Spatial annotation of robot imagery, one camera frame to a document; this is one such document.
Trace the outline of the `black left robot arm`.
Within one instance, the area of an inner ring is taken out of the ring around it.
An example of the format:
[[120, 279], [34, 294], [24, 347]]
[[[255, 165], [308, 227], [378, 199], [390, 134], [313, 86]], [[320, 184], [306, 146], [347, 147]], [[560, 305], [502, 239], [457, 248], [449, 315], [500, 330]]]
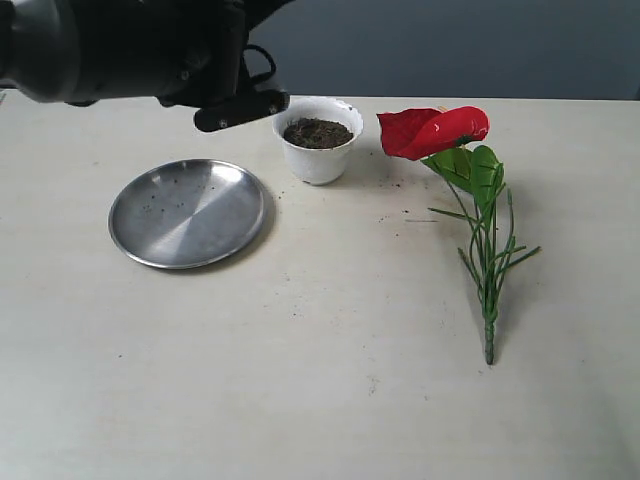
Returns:
[[1, 84], [42, 103], [235, 96], [249, 33], [282, 1], [4, 1]]

